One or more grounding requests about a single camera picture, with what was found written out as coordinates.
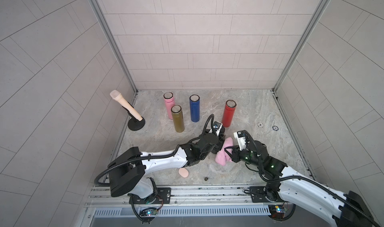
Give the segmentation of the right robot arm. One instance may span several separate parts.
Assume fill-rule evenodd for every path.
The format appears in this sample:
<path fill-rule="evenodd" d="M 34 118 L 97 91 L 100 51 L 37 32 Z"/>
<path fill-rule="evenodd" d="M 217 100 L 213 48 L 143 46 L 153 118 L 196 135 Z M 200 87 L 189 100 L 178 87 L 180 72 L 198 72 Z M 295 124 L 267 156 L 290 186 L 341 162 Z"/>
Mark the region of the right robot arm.
<path fill-rule="evenodd" d="M 270 202 L 288 202 L 322 218 L 333 227 L 377 227 L 367 205 L 357 193 L 345 194 L 326 187 L 301 175 L 286 163 L 270 156 L 266 145 L 259 141 L 246 141 L 245 148 L 224 147 L 235 163 L 243 161 L 256 166 L 266 182 L 257 197 Z"/>

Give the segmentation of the blue thermos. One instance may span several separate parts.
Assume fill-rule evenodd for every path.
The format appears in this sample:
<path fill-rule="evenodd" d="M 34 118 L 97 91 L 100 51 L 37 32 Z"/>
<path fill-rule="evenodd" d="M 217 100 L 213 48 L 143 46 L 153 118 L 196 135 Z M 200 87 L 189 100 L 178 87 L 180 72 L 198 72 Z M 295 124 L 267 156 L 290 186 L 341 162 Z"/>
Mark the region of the blue thermos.
<path fill-rule="evenodd" d="M 200 120 L 200 96 L 191 95 L 190 96 L 190 111 L 191 111 L 191 121 L 198 122 Z"/>

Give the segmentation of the pink thermos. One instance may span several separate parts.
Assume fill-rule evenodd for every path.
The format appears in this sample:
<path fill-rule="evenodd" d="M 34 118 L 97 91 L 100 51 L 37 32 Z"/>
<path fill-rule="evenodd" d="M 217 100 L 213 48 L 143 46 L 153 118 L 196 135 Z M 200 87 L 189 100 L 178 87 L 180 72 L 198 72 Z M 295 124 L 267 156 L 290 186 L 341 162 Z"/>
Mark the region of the pink thermos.
<path fill-rule="evenodd" d="M 164 93 L 163 97 L 164 97 L 164 102 L 165 102 L 166 110 L 168 113 L 168 117 L 169 119 L 172 120 L 173 116 L 172 116 L 171 109 L 175 105 L 174 94 L 172 92 L 166 92 Z"/>

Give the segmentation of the pink cloth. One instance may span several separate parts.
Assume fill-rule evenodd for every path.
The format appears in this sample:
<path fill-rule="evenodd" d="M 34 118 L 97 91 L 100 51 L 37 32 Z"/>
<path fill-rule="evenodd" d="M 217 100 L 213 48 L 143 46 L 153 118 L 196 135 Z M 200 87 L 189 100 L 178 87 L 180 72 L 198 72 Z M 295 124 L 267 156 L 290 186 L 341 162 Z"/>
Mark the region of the pink cloth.
<path fill-rule="evenodd" d="M 228 137 L 225 139 L 223 147 L 217 152 L 215 162 L 221 166 L 225 166 L 227 162 L 232 162 L 231 157 L 225 152 L 225 148 L 233 146 L 233 139 Z"/>

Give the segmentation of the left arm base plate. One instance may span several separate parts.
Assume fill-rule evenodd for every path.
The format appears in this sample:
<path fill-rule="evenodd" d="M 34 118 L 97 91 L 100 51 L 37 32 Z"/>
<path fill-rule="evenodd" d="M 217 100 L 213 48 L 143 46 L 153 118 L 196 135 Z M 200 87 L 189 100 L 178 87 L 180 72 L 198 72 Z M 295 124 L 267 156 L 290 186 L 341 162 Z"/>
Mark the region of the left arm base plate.
<path fill-rule="evenodd" d="M 159 205 L 169 204 L 171 198 L 171 188 L 158 188 L 157 195 L 150 195 L 145 199 L 140 199 L 138 196 L 133 195 L 133 197 L 129 200 L 129 203 L 134 203 L 135 205 Z"/>

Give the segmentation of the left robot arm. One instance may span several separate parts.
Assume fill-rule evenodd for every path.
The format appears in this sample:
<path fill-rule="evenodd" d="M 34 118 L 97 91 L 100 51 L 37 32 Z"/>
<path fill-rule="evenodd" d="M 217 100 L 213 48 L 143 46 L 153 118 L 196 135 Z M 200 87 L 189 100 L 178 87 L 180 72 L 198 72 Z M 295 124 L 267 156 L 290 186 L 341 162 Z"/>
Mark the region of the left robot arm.
<path fill-rule="evenodd" d="M 209 153 L 223 147 L 225 135 L 205 133 L 173 151 L 147 153 L 132 147 L 112 161 L 107 170 L 112 197 L 133 194 L 141 199 L 154 195 L 155 182 L 145 176 L 166 169 L 181 169 L 198 164 Z"/>

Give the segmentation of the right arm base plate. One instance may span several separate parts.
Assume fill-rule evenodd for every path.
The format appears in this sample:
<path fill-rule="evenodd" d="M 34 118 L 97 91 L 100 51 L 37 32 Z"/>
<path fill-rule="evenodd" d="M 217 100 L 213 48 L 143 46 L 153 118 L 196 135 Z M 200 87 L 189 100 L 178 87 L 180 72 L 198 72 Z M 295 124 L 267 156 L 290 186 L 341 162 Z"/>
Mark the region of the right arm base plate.
<path fill-rule="evenodd" d="M 248 189 L 244 189 L 243 193 L 251 196 L 253 203 L 282 203 L 277 192 L 274 192 L 271 188 L 263 186 L 253 186 Z"/>

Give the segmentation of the gold thermos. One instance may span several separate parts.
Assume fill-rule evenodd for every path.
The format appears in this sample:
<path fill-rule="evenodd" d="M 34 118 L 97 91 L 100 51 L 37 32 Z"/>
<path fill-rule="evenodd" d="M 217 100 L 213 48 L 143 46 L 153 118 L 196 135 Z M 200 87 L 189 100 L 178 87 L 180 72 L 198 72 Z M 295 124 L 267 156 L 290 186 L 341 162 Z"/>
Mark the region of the gold thermos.
<path fill-rule="evenodd" d="M 185 130 L 182 107 L 180 105 L 172 106 L 171 114 L 176 132 L 182 133 Z"/>

